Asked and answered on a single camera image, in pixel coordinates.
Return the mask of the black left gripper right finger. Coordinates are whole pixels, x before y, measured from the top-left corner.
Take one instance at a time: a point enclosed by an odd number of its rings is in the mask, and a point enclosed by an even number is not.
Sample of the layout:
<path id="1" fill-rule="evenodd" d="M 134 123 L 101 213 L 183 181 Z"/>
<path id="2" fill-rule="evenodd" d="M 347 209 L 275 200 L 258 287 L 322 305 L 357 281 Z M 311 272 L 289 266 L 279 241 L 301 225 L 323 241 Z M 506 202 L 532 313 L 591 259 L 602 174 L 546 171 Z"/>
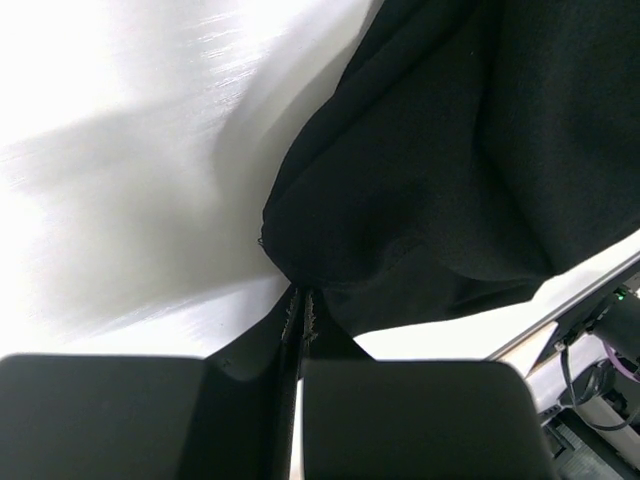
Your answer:
<path id="1" fill-rule="evenodd" d="M 306 479 L 555 479 L 529 389 L 492 361 L 377 361 L 304 300 Z"/>

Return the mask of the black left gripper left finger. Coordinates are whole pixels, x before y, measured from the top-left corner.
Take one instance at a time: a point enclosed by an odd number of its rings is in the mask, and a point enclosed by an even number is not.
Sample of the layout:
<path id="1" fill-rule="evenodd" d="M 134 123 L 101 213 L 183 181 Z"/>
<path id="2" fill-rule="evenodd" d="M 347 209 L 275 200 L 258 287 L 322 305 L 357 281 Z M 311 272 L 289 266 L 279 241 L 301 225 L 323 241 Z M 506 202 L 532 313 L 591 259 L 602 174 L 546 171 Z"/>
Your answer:
<path id="1" fill-rule="evenodd" d="M 285 479 L 300 293 L 203 358 L 24 354 L 1 363 L 5 479 Z"/>

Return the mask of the black skirt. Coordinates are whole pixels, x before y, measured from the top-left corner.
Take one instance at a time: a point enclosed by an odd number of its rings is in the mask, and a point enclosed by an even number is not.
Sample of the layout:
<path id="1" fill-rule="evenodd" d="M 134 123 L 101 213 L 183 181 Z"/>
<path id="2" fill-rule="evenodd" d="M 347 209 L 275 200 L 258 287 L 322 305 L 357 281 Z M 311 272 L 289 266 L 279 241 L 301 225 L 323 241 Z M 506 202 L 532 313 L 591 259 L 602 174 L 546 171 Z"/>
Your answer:
<path id="1" fill-rule="evenodd" d="M 529 300 L 639 227 L 635 1 L 386 1 L 263 210 L 350 334 Z"/>

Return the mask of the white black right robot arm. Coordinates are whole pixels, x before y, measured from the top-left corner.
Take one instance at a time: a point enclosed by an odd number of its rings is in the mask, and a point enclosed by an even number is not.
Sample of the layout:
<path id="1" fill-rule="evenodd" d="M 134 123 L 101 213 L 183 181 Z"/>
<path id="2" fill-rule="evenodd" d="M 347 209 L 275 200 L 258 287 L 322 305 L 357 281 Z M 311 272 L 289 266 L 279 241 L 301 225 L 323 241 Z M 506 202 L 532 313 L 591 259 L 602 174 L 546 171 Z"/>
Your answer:
<path id="1" fill-rule="evenodd" d="M 570 367 L 570 346 L 581 336 L 590 335 L 602 344 L 607 360 L 591 368 L 577 389 Z M 626 288 L 605 297 L 585 320 L 578 323 L 554 344 L 560 354 L 560 367 L 566 390 L 558 399 L 562 409 L 573 410 L 608 393 L 615 375 L 639 382 L 639 298 Z"/>

